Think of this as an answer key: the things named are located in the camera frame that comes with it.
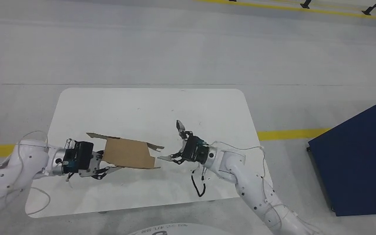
white circular base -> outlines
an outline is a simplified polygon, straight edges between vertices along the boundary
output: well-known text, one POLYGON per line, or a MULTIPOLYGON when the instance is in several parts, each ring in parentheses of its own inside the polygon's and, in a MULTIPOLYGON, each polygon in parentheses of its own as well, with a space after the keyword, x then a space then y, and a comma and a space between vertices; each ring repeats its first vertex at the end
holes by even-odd
POLYGON ((228 232, 201 224, 163 224, 141 229, 129 235, 232 235, 228 232))

white cable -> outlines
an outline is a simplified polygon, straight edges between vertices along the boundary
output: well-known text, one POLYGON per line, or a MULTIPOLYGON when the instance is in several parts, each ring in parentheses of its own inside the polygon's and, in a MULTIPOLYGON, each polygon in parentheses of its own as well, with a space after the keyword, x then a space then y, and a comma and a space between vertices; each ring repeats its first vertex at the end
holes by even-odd
POLYGON ((41 212, 42 210, 46 209, 46 207, 47 207, 47 206, 49 205, 49 203, 51 202, 51 197, 50 197, 50 195, 49 195, 48 193, 46 193, 45 191, 43 191, 42 189, 39 189, 39 188, 37 188, 37 187, 31 187, 31 189, 35 189, 35 190, 37 190, 37 191, 43 193, 44 195, 46 195, 46 196, 48 197, 48 202, 47 202, 47 204, 46 204, 45 206, 43 206, 43 208, 41 208, 41 209, 39 209, 39 210, 37 210, 37 211, 35 211, 35 212, 32 212, 32 213, 27 213, 28 216, 31 215, 31 214, 36 214, 36 213, 41 212))
POLYGON ((45 134, 46 135, 46 147, 45 147, 45 150, 47 150, 48 149, 48 134, 46 133, 46 132, 44 132, 44 131, 42 131, 42 130, 34 130, 34 131, 32 131, 32 132, 29 132, 29 133, 27 133, 26 135, 24 135, 18 142, 17 142, 17 154, 18 154, 18 159, 19 159, 19 161, 21 162, 21 170, 19 171, 19 173, 18 173, 18 175, 17 175, 17 177, 16 177, 16 179, 15 179, 15 181, 11 184, 11 185, 9 185, 8 187, 9 187, 9 189, 6 191, 6 194, 5 194, 5 197, 4 197, 4 203, 5 203, 5 208, 8 208, 8 204, 7 204, 7 202, 6 202, 6 199, 8 198, 8 194, 9 193, 12 193, 12 192, 14 192, 14 191, 17 191, 17 190, 14 190, 14 185, 16 184, 16 182, 17 182, 17 180, 19 179, 19 177, 21 176, 21 174, 22 174, 22 172, 23 172, 23 168, 24 168, 24 164, 23 164, 23 160, 22 160, 22 158, 21 158, 21 154, 20 154, 20 152, 19 152, 19 146, 20 146, 20 143, 21 143, 21 141, 23 141, 23 139, 25 138, 25 137, 27 137, 28 135, 30 135, 30 134, 32 134, 32 133, 36 133, 36 132, 41 132, 41 133, 43 133, 43 134, 45 134))
MULTIPOLYGON (((263 185, 263 188, 262 188, 262 191, 263 191, 263 194, 264 194, 264 200, 267 200, 266 198, 266 193, 265 193, 265 176, 266 176, 266 169, 265 169, 265 149, 263 146, 253 146, 253 147, 247 147, 245 149, 241 149, 241 148, 238 148, 238 147, 235 147, 235 146, 232 146, 232 145, 229 145, 228 143, 224 143, 222 141, 214 141, 211 145, 215 144, 215 143, 222 143, 224 145, 227 145, 227 146, 230 146, 234 149, 237 149, 237 150, 250 150, 250 149, 260 149, 262 152, 263 152, 263 176, 261 177, 262 178, 262 185, 263 185)), ((275 213, 278 215, 278 218, 279 218, 279 223, 280 223, 280 227, 282 227, 282 219, 280 217, 280 215, 277 213, 277 210, 275 209, 275 206, 272 206, 270 203, 268 203, 270 208, 264 213, 264 219, 263 219, 263 222, 265 223, 265 217, 266 217, 266 213, 269 212, 270 210, 274 210, 275 213)))

brown cardboard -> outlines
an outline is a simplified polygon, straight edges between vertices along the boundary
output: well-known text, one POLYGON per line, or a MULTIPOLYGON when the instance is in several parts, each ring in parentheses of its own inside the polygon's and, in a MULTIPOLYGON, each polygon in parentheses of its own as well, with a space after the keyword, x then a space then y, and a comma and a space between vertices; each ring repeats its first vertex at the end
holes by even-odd
POLYGON ((87 133, 91 138, 105 139, 106 147, 103 161, 136 169, 154 169, 155 158, 151 157, 149 149, 158 151, 163 146, 153 145, 137 140, 122 139, 113 136, 104 136, 96 133, 87 133))

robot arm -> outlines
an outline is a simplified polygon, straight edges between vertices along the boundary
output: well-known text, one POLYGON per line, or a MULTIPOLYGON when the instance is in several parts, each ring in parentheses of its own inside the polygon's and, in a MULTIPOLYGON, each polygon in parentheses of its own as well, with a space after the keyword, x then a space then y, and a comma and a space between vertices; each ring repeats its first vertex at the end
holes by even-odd
POLYGON ((64 148, 38 140, 22 140, 0 164, 0 210, 13 201, 33 179, 73 174, 103 179, 122 167, 100 168, 103 151, 93 152, 93 143, 66 141, 64 148))
POLYGON ((245 167, 245 156, 236 149, 208 145, 192 132, 185 131, 180 121, 176 127, 183 139, 183 147, 178 153, 160 159, 177 164, 199 162, 219 178, 234 183, 239 196, 275 235, 320 234, 281 202, 263 176, 245 167))

black cable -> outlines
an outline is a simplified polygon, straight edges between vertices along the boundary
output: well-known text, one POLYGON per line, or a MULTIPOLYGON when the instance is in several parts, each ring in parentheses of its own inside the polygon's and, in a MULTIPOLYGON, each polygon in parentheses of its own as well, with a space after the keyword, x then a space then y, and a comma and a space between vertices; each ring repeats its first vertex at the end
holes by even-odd
POLYGON ((199 189, 197 188, 196 183, 194 182, 194 179, 193 179, 194 171, 195 170, 192 171, 192 174, 191 174, 190 178, 192 180, 194 188, 196 189, 197 194, 199 195, 199 197, 202 197, 205 194, 205 190, 206 190, 206 185, 204 183, 204 176, 201 176, 201 181, 203 182, 204 189, 202 190, 202 193, 200 193, 199 189))

